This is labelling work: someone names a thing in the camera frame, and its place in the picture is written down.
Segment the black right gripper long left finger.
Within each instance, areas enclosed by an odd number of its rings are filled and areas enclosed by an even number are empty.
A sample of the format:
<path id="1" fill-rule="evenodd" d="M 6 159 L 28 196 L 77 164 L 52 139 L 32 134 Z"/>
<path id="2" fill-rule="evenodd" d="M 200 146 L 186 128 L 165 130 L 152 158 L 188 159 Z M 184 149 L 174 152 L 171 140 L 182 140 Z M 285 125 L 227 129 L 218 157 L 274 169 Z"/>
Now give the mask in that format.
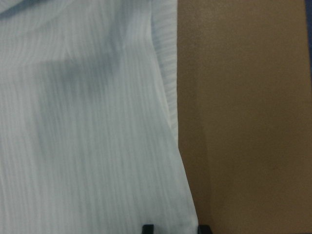
<path id="1" fill-rule="evenodd" d="M 145 224 L 142 226 L 142 234 L 154 234 L 154 225 Z"/>

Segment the black right gripper short right finger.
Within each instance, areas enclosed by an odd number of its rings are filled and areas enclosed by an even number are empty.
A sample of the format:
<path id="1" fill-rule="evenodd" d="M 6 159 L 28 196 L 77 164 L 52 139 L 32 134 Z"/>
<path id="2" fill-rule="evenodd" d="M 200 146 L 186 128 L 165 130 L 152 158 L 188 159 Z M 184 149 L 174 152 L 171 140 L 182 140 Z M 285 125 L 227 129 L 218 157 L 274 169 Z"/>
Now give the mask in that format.
<path id="1" fill-rule="evenodd" d="M 199 225 L 197 234 L 212 234 L 212 230 L 209 225 Z"/>

